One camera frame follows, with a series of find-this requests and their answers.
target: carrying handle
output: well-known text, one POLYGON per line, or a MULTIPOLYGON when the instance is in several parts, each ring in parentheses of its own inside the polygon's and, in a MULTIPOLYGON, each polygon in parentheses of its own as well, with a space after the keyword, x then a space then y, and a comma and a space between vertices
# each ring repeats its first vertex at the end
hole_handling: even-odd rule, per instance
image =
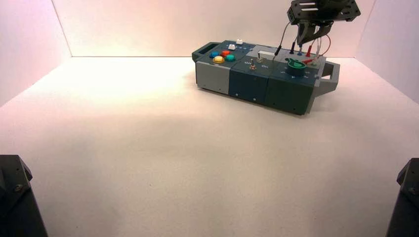
POLYGON ((194 60, 194 62, 196 62, 198 60, 198 58, 204 56, 208 51, 217 47, 219 44, 220 44, 219 42, 209 42, 206 45, 200 47, 199 49, 195 50, 192 53, 192 60, 194 60))

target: screw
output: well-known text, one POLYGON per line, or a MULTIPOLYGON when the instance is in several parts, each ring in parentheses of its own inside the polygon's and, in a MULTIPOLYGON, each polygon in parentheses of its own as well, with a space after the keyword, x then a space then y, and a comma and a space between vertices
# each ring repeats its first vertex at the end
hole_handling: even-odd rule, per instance
POLYGON ((13 191, 14 191, 15 193, 17 193, 17 192, 20 192, 20 191, 22 190, 22 188, 23 188, 23 185, 18 184, 18 185, 16 185, 16 186, 14 186, 13 191))
POLYGON ((418 195, 417 191, 415 188, 409 188, 409 193, 413 194, 413 195, 418 195))

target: teal button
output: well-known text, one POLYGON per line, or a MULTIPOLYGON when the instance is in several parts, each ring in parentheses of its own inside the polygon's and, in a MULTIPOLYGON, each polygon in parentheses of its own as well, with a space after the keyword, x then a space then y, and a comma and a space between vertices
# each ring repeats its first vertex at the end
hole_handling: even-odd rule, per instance
POLYGON ((236 57, 233 54, 225 56, 225 61, 227 62, 233 62, 234 60, 236 60, 236 57))

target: red wire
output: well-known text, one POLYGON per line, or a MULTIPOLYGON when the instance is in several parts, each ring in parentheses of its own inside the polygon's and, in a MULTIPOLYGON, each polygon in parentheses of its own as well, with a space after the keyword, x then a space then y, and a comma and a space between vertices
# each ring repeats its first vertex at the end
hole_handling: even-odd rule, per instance
POLYGON ((329 39, 329 47, 328 47, 328 49, 326 50, 326 52, 324 52, 323 54, 321 54, 322 56, 323 56, 323 55, 325 55, 325 54, 329 51, 330 46, 332 45, 332 40, 330 39, 329 35, 326 35, 326 36, 327 36, 327 38, 329 39))

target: white wall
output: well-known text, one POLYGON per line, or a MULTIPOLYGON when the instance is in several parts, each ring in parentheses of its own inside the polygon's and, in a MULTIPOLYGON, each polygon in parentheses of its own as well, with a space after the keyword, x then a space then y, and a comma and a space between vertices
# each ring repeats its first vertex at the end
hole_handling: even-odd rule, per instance
MULTIPOLYGON (((54 0, 73 56, 190 56, 209 41, 277 46, 291 0, 54 0)), ((362 15, 337 22, 329 56, 355 56, 374 0, 359 0, 362 15)), ((296 26, 285 38, 286 47, 296 26)))
POLYGON ((0 0, 0 106, 69 57, 50 0, 0 0))
POLYGON ((418 0, 377 0, 356 58, 419 103, 418 0))

